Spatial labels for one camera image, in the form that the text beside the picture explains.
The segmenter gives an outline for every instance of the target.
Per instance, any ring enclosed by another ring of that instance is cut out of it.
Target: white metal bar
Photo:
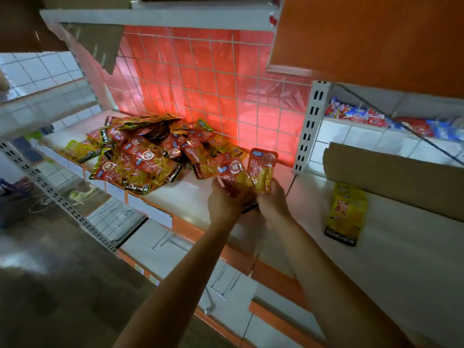
[[[71,216],[79,226],[88,234],[93,236],[102,246],[111,251],[116,252],[116,248],[111,242],[101,234],[84,216],[79,214],[58,191],[53,184],[45,178],[38,169],[32,164],[8,141],[0,140],[0,151],[15,165],[17,165],[28,178],[39,187],[49,198],[57,203],[66,213]]]
[[[41,10],[45,22],[271,30],[270,0],[132,1],[128,10]]]
[[[300,142],[293,164],[293,173],[295,174],[305,173],[322,119],[324,118],[330,86],[331,83],[328,81],[313,81]]]

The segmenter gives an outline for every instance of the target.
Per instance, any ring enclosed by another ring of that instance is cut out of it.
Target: concrete floor
[[[153,288],[58,206],[25,213],[0,230],[0,347],[111,347]],[[194,316],[180,347],[233,345]]]

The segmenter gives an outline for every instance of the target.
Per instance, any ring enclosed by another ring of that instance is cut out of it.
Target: wire mesh panel
[[[121,112],[206,119],[236,145],[278,151],[293,166],[311,80],[266,72],[272,38],[271,31],[126,26],[113,75],[100,71]]]

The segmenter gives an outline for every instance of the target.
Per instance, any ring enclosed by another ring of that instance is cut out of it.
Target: perforated metal post
[[[73,206],[59,193],[53,184],[45,178],[38,169],[31,163],[9,142],[0,140],[0,151],[15,165],[17,165],[29,179],[39,187],[45,195],[50,197],[57,203],[66,213],[71,216],[79,226],[88,234],[92,235],[102,246],[111,252],[116,252],[116,248],[111,242],[101,234],[92,224],[81,214],[79,214]]]
[[[293,164],[293,173],[295,174],[305,173],[317,133],[324,118],[330,85],[331,83],[328,81],[313,81],[312,83],[300,142],[295,155],[295,163]]]

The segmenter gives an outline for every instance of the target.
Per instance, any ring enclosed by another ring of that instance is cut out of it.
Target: forearm
[[[274,223],[290,265],[332,347],[412,347],[397,325],[292,218]]]
[[[209,227],[137,310],[113,348],[177,347],[232,227],[232,222]]]

